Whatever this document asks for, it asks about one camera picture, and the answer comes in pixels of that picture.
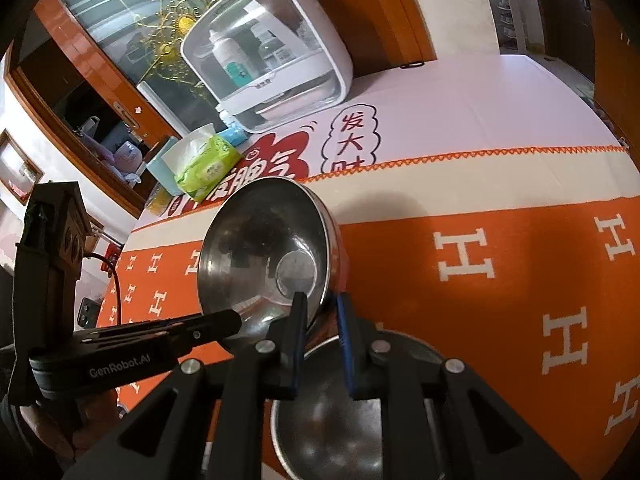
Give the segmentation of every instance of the transparent lid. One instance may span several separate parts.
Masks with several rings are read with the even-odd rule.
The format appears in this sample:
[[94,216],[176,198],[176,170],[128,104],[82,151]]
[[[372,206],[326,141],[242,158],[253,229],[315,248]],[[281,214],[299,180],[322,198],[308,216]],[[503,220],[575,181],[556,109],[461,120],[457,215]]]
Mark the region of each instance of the transparent lid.
[[293,0],[221,0],[192,27],[184,59],[249,131],[282,124],[340,95],[328,52]]

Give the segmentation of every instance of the glass cabinet door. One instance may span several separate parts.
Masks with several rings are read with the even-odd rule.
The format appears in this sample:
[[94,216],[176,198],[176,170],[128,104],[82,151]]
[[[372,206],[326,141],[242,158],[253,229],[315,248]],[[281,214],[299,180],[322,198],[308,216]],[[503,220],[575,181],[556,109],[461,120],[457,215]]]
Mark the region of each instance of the glass cabinet door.
[[62,0],[85,31],[178,133],[214,123],[217,101],[180,44],[217,0]]

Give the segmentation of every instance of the orange tablecloth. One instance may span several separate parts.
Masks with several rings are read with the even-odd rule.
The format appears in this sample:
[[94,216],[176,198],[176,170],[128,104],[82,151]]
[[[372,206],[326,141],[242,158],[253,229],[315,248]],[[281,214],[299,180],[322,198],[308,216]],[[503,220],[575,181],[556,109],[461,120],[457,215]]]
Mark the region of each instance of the orange tablecloth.
[[340,224],[359,315],[462,358],[582,478],[603,476],[638,424],[640,176],[577,96],[526,57],[441,60],[252,142],[203,205],[143,215],[118,263],[123,321],[198,312],[220,204],[284,174]]

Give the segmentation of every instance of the green wet wipes pack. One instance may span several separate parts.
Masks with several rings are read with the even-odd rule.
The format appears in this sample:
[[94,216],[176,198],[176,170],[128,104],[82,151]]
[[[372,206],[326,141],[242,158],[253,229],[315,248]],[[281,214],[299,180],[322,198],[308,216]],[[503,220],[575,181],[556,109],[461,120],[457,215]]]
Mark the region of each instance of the green wet wipes pack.
[[219,135],[211,137],[200,153],[175,176],[175,183],[193,200],[202,202],[242,156]]

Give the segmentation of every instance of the black cable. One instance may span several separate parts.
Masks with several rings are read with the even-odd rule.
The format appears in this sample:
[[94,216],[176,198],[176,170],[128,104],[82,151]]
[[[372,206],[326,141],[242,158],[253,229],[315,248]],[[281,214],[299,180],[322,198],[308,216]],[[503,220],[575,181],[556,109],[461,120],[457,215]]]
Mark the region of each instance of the black cable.
[[110,271],[113,272],[113,279],[116,282],[116,303],[118,304],[118,312],[117,312],[117,321],[118,321],[118,325],[120,324],[120,281],[118,280],[118,273],[116,272],[116,268],[114,267],[114,265],[107,260],[107,258],[105,258],[104,256],[102,256],[101,254],[98,253],[84,253],[84,257],[85,258],[97,258],[98,260],[102,261],[103,263],[105,263],[105,265],[107,267],[109,267]]

